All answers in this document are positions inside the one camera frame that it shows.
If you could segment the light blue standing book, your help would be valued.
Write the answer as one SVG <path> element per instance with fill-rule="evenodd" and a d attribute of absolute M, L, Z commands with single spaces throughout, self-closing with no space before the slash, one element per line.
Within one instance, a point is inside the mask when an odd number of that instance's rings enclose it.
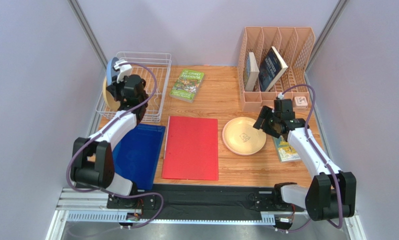
<path fill-rule="evenodd" d="M 248 52 L 243 74 L 243 85 L 245 92 L 253 92 L 259 75 L 259 67 L 256 56 L 253 52 Z"/>

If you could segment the penguin classics garden book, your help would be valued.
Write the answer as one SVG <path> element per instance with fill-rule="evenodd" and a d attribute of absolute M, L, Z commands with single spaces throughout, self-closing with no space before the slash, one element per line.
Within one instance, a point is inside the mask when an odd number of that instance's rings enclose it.
<path fill-rule="evenodd" d="M 281 163 L 300 161 L 301 158 L 296 150 L 280 136 L 279 138 L 272 137 L 279 161 Z"/>

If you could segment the small pink white box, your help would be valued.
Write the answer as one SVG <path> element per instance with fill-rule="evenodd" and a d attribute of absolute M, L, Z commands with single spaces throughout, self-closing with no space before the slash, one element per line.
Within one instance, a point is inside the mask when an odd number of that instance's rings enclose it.
<path fill-rule="evenodd" d="M 295 96 L 292 100 L 294 108 L 308 108 L 308 98 L 305 96 Z"/>

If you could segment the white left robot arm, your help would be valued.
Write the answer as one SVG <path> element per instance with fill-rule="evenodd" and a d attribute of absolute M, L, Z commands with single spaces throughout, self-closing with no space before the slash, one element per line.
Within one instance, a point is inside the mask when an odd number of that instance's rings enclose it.
<path fill-rule="evenodd" d="M 143 120 L 150 96 L 146 81 L 137 74 L 114 79 L 105 90 L 118 103 L 118 111 L 98 132 L 74 141 L 73 154 L 66 169 L 68 185 L 86 185 L 88 192 L 101 190 L 120 197 L 130 197 L 134 183 L 115 171 L 113 151 L 123 137 Z"/>

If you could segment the pink file organizer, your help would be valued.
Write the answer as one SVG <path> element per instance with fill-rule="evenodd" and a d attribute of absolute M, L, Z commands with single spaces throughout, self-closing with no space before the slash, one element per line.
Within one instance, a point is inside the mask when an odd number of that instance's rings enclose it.
<path fill-rule="evenodd" d="M 315 45 L 315 33 L 311 27 L 245 27 L 237 66 L 240 108 L 243 112 L 259 112 L 263 106 L 273 107 L 279 93 L 285 99 L 304 96 L 308 99 L 308 108 L 312 104 L 311 93 L 305 87 L 305 71 Z M 270 48 L 274 46 L 285 60 L 288 69 L 275 83 L 270 91 L 262 92 L 256 85 L 254 90 L 244 90 L 244 70 L 248 52 L 255 54 L 256 62 L 260 64 Z"/>

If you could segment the aluminium rail frame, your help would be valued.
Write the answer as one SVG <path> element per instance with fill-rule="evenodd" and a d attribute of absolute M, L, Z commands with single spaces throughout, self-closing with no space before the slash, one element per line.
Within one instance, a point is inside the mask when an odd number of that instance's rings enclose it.
<path fill-rule="evenodd" d="M 305 209 L 302 212 L 293 211 L 291 215 L 277 214 L 276 212 L 261 212 L 260 220 L 168 220 L 157 219 L 156 212 L 150 218 L 144 218 L 143 210 L 108 209 L 108 195 L 101 191 L 87 193 L 76 192 L 70 188 L 62 190 L 56 206 L 56 220 L 50 225 L 47 238 L 49 240 L 62 239 L 65 236 L 75 237 L 74 231 L 64 228 L 69 223 L 114 223 L 113 227 L 99 231 L 88 230 L 79 235 L 80 238 L 104 239 L 106 234 L 120 234 L 133 229 L 137 225 L 147 224 L 147 230 L 152 231 L 160 225 L 216 225 L 216 226 L 250 226 L 254 233 L 259 235 L 262 228 L 273 229 L 277 237 L 284 240 L 310 240 L 315 234 L 318 240 L 363 240 L 365 233 L 358 215 L 347 218 L 341 229 L 332 227 L 324 221 L 312 221 Z"/>

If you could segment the blue plate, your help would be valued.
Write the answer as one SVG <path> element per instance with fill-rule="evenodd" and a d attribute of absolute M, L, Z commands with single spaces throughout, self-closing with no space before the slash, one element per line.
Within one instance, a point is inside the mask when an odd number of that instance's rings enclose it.
<path fill-rule="evenodd" d="M 112 86 L 112 85 L 116 85 L 117 84 L 117 80 L 118 80 L 118 76 L 120 74 L 120 70 L 119 69 L 115 69 L 115 65 L 117 64 L 117 62 L 120 59 L 117 57 L 113 57 L 112 59 L 110 59 L 107 63 L 107 67 L 106 67 L 106 87 L 108 86 Z"/>

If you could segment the red folder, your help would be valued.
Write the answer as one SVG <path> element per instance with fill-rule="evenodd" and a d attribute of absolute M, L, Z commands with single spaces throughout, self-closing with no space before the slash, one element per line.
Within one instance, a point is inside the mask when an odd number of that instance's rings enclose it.
<path fill-rule="evenodd" d="M 218 120 L 187 116 L 168 118 L 162 175 L 164 179 L 219 179 Z"/>

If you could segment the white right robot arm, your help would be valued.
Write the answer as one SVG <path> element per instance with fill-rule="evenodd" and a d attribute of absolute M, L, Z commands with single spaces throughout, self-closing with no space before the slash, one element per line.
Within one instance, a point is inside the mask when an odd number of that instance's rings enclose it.
<path fill-rule="evenodd" d="M 297 118 L 291 99 L 276 99 L 274 107 L 262 107 L 253 127 L 275 138 L 282 137 L 299 155 L 312 182 L 274 186 L 277 204 L 305 209 L 313 221 L 350 218 L 355 214 L 357 180 L 341 170 L 319 146 L 304 118 Z"/>

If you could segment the dark blue leaning book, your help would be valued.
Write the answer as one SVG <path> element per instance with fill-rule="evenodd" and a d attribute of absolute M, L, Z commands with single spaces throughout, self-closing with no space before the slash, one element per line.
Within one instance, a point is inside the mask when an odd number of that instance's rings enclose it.
<path fill-rule="evenodd" d="M 269 92 L 288 69 L 275 46 L 272 46 L 259 66 L 258 82 L 261 92 Z"/>

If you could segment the yellow plate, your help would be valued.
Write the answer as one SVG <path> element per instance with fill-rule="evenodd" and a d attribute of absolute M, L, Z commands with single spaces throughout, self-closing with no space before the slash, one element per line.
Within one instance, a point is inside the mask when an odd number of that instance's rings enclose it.
<path fill-rule="evenodd" d="M 102 84 L 102 97 L 103 100 L 106 104 L 106 106 L 111 110 L 111 111 L 118 111 L 120 108 L 120 102 L 116 101 L 113 97 L 113 95 L 107 90 L 107 77 L 104 78 L 103 84 Z"/>

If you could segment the blue folder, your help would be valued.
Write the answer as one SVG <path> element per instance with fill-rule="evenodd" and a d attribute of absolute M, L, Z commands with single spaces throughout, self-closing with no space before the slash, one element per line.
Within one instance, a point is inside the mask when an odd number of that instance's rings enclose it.
<path fill-rule="evenodd" d="M 166 128 L 142 124 L 129 131 L 113 150 L 115 172 L 135 183 L 141 190 L 151 190 Z"/>

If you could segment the black base mat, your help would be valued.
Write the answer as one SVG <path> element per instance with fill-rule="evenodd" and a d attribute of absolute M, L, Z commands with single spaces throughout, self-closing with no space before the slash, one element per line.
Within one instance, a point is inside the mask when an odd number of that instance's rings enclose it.
<path fill-rule="evenodd" d="M 154 184 L 149 196 L 124 199 L 109 196 L 108 209 L 143 210 L 158 220 L 256 221 L 262 212 L 291 215 L 299 206 L 275 203 L 272 187 Z"/>

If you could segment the pink plate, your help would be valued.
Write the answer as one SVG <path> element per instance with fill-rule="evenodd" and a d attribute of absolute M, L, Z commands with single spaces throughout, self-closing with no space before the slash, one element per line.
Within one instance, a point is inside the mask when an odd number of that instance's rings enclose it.
<path fill-rule="evenodd" d="M 226 148 L 240 156 L 250 156 L 258 153 L 265 145 L 267 137 L 265 134 L 223 134 L 223 143 Z"/>

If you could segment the orange plate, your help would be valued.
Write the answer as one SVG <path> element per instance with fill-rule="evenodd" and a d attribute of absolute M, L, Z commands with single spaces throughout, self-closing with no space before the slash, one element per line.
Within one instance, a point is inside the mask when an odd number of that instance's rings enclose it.
<path fill-rule="evenodd" d="M 222 130 L 224 145 L 234 154 L 250 156 L 258 153 L 267 141 L 267 135 L 253 127 L 250 117 L 237 117 L 228 121 Z"/>

